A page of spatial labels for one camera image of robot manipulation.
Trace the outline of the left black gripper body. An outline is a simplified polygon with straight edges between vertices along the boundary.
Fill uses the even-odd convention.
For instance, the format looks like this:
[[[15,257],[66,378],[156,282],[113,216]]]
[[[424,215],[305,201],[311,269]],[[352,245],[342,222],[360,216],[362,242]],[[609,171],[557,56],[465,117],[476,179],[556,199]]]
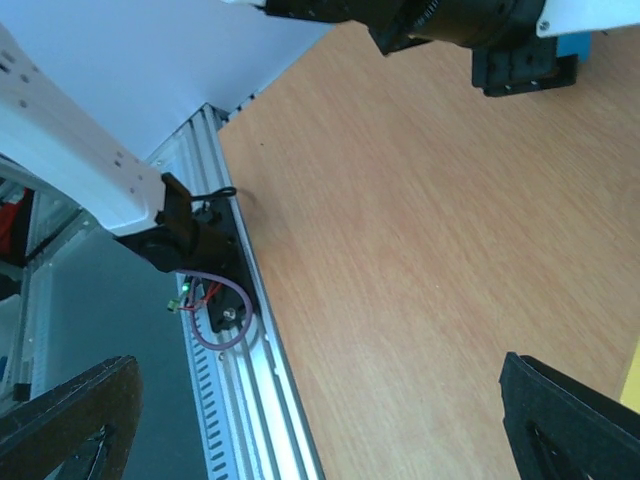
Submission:
[[[580,62],[557,58],[557,37],[540,38],[528,24],[479,19],[431,19],[394,23],[369,30],[384,55],[431,43],[446,42],[471,51],[471,84],[487,97],[571,86]]]

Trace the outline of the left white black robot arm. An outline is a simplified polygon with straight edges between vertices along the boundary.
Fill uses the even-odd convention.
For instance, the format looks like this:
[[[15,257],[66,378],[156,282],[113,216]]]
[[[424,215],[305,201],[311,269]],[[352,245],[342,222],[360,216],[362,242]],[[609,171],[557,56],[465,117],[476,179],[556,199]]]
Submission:
[[[230,235],[197,218],[175,176],[131,154],[1,30],[1,152],[88,211],[157,270],[221,273]]]

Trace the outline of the blue cube plug adapter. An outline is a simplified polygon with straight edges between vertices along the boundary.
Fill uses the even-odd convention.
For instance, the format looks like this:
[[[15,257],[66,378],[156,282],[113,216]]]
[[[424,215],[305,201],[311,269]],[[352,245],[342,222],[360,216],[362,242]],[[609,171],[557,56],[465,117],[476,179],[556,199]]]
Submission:
[[[556,57],[576,56],[580,63],[585,63],[591,52],[591,32],[566,34],[557,37]]]

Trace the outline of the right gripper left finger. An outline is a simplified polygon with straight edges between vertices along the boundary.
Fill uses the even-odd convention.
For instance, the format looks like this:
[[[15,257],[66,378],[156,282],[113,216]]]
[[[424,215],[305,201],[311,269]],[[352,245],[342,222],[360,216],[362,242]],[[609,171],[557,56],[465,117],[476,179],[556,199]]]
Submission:
[[[120,479],[142,412],[135,357],[109,358],[1,416],[1,477]]]

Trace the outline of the yellow cube plug adapter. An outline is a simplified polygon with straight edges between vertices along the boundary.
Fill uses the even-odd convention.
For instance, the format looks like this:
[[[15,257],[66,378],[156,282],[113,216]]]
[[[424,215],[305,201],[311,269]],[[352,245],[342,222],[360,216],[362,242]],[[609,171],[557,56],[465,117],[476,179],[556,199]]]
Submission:
[[[637,343],[621,388],[620,403],[640,412],[640,343]]]

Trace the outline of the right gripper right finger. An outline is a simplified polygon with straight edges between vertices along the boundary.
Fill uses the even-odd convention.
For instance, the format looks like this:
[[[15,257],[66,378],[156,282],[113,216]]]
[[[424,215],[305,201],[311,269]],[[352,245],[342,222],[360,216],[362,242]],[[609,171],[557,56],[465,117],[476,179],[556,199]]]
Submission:
[[[522,479],[637,479],[639,414],[529,355],[506,354],[503,425]]]

